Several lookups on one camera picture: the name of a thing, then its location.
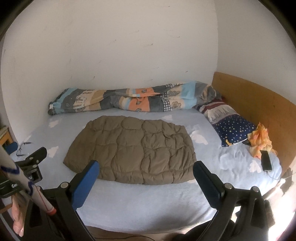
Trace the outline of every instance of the metal screw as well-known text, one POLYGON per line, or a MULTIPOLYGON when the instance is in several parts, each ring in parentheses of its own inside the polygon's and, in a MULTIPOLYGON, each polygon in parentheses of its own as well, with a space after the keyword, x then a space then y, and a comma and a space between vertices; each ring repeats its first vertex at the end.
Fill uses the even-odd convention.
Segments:
POLYGON ((256 186, 252 187, 252 189, 253 189, 254 192, 259 192, 259 188, 256 187, 256 186))
POLYGON ((233 186, 232 186, 230 183, 225 183, 224 186, 225 186, 225 188, 227 188, 227 189, 231 189, 231 188, 233 188, 233 186))
POLYGON ((69 184, 67 182, 64 182, 61 184, 61 188, 66 188, 69 184))

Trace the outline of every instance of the brown blanket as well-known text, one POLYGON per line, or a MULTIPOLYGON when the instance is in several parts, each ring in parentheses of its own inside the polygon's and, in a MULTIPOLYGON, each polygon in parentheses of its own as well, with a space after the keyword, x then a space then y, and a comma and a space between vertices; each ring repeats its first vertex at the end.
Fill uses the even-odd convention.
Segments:
POLYGON ((90 160, 100 163, 99 179, 159 185, 194 179, 196 157, 184 126, 163 120, 101 116, 88 122, 75 138, 64 164, 81 172, 90 160))

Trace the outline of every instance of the pillow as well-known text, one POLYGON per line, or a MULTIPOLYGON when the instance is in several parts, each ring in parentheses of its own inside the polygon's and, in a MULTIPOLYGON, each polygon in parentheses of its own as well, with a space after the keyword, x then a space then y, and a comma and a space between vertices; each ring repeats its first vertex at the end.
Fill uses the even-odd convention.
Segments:
POLYGON ((240 116, 221 100, 214 99, 194 108, 207 117, 218 133, 223 147, 248 139, 248 134, 256 129, 253 123, 240 116))

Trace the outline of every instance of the wooden furniture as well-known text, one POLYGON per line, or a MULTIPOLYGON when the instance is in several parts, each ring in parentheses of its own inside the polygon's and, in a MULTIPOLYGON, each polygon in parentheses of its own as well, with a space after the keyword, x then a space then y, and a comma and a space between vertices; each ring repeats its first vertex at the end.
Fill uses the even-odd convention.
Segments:
POLYGON ((237 113, 268 129, 283 175, 296 161, 296 105, 263 86, 228 74, 216 72, 212 86, 237 113))
POLYGON ((9 134, 8 127, 4 126, 0 130, 0 145, 3 146, 4 144, 11 144, 13 140, 9 134))

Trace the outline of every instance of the smartphone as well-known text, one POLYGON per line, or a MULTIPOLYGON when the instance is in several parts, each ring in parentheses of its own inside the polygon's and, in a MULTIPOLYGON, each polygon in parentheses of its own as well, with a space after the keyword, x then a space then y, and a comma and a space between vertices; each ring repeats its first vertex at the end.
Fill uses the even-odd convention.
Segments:
POLYGON ((262 150, 260 152, 261 152, 261 165, 262 165, 263 171, 271 172, 272 166, 271 166, 268 152, 262 151, 262 150))

